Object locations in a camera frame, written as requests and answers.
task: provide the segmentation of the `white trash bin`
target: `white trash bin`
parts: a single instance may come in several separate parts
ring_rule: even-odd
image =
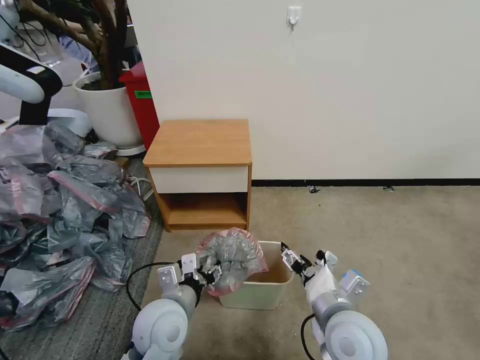
[[[224,307],[237,309],[274,310],[295,273],[282,261],[280,242],[259,241],[268,272],[250,276],[235,292],[220,296]]]

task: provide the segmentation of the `white wall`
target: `white wall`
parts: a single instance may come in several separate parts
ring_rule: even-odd
[[[158,118],[248,118],[254,179],[480,177],[478,0],[128,3]]]

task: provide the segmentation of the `pile of plastic bags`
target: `pile of plastic bags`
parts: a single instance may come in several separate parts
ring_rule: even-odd
[[[132,267],[129,240],[150,218],[127,174],[68,128],[19,125],[0,135],[0,326],[70,318],[90,282],[114,292]]]

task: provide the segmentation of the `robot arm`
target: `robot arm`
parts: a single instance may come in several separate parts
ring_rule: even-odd
[[[348,270],[340,281],[331,270],[337,257],[319,250],[312,264],[303,255],[298,256],[281,243],[282,260],[290,271],[297,273],[305,286],[312,308],[312,316],[302,324],[302,344],[309,359],[303,329],[309,318],[312,331],[323,360],[387,360],[387,342],[375,323],[365,315],[353,311],[354,302],[369,286],[359,273]]]
[[[5,44],[20,19],[12,1],[0,1],[0,15],[0,92],[22,100],[20,124],[44,125],[62,80],[50,67]]]
[[[354,301],[369,283],[354,270],[337,281],[331,269],[337,257],[319,250],[314,264],[281,243],[281,257],[290,271],[297,273],[305,287],[313,314],[302,324],[302,343],[313,357],[303,336],[307,320],[320,346],[323,360],[387,360],[387,343],[380,329],[365,315],[353,311]],[[188,322],[206,285],[221,277],[220,264],[202,271],[195,253],[157,270],[161,298],[147,304],[133,324],[134,348],[121,360],[178,360],[187,337]]]
[[[220,264],[208,272],[199,266],[198,255],[183,255],[181,260],[160,267],[158,282],[161,298],[147,304],[133,324],[134,349],[122,360],[178,360],[188,330],[188,322],[206,285],[215,284],[222,270]]]

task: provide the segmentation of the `nightstand drawer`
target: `nightstand drawer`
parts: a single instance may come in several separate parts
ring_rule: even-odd
[[[248,166],[150,167],[159,194],[246,193]]]

